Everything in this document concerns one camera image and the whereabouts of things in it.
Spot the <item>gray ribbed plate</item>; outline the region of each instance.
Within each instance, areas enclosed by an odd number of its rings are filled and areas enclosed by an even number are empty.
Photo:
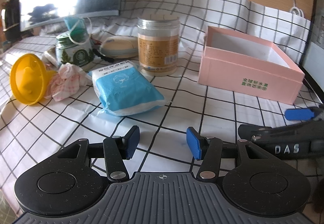
[[[215,184],[190,173],[135,173],[111,184],[103,198],[82,213],[46,218],[26,213],[16,224],[311,224],[304,215],[262,218],[242,212],[223,198]]]

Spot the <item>orange label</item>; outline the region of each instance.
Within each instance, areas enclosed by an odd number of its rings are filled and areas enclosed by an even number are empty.
[[[178,36],[168,40],[148,40],[143,35],[138,38],[139,61],[149,71],[168,71],[176,66],[178,60]]]

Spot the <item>yellow funnel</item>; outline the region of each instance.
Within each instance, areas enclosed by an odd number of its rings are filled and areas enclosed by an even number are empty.
[[[48,82],[54,74],[56,71],[47,71],[43,62],[36,55],[23,55],[11,69],[12,93],[23,104],[35,104],[44,97]]]

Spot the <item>white ear loop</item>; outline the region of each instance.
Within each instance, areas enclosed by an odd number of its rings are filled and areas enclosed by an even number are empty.
[[[77,45],[84,45],[85,43],[87,43],[90,39],[90,35],[92,33],[92,22],[90,20],[90,18],[86,17],[87,19],[89,19],[90,21],[90,34],[88,35],[88,38],[85,42],[83,43],[79,43],[79,42],[76,42],[75,40],[72,39],[71,37],[71,32],[77,27],[77,24],[81,21],[80,19],[74,24],[74,26],[71,28],[70,32],[69,32],[69,39],[74,43],[74,44],[77,44]]]

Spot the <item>white lettering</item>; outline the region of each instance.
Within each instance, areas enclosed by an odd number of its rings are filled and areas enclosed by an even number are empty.
[[[289,146],[288,145],[286,145],[286,149],[285,149],[284,153],[290,154],[290,150],[289,150]]]
[[[276,155],[276,154],[279,154],[280,153],[280,146],[276,146],[275,148],[274,148],[274,154]]]
[[[294,145],[294,154],[297,154],[299,152],[299,144]]]

